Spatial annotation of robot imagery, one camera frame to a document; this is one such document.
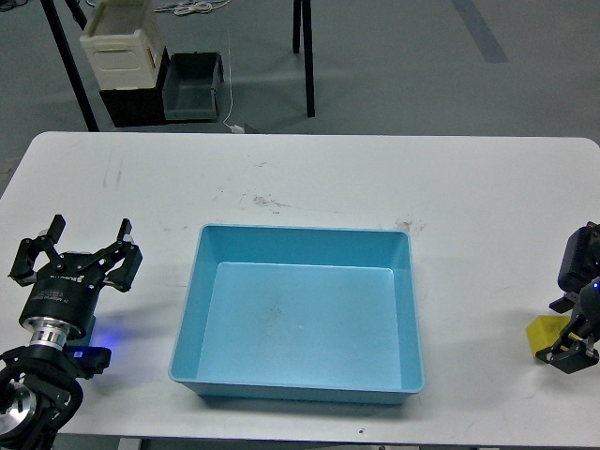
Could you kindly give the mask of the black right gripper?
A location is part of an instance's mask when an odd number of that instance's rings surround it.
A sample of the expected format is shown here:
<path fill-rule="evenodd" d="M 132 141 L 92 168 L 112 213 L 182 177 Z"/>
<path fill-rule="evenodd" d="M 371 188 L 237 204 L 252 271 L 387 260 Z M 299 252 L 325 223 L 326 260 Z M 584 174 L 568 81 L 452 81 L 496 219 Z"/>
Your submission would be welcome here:
<path fill-rule="evenodd" d="M 579 292 L 565 292 L 548 307 L 565 313 L 572 310 L 570 323 L 557 340 L 535 353 L 535 358 L 566 374 L 573 374 L 598 364 L 599 278 L 594 278 Z"/>

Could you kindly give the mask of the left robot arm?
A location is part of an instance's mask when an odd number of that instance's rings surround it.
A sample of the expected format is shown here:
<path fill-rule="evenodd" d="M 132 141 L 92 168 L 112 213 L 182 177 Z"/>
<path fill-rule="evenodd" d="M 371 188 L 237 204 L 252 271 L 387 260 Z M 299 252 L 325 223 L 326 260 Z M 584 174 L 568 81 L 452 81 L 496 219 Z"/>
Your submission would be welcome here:
<path fill-rule="evenodd" d="M 58 431 L 83 403 L 81 380 L 101 374 L 112 352 L 93 347 L 91 334 L 100 292 L 130 290 L 143 255 L 123 219 L 113 243 L 94 253 L 55 246 L 66 222 L 55 216 L 35 238 L 24 238 L 9 276 L 31 289 L 19 323 L 27 345 L 1 355 L 1 445 L 50 449 Z"/>

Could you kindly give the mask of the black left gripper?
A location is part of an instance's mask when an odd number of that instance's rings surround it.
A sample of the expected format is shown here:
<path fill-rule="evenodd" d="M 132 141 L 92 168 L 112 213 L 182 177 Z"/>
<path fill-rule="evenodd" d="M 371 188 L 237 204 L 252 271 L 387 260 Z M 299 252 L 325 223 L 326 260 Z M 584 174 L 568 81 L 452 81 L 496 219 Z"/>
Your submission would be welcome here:
<path fill-rule="evenodd" d="M 53 319 L 70 326 L 69 338 L 85 338 L 93 326 L 100 288 L 128 292 L 143 255 L 133 242 L 128 218 L 122 220 L 115 241 L 93 254 L 59 255 L 54 246 L 65 227 L 64 217 L 55 215 L 46 231 L 24 238 L 8 276 L 20 286 L 32 285 L 19 318 L 23 328 L 32 330 L 36 319 Z M 36 272 L 41 253 L 49 262 Z"/>

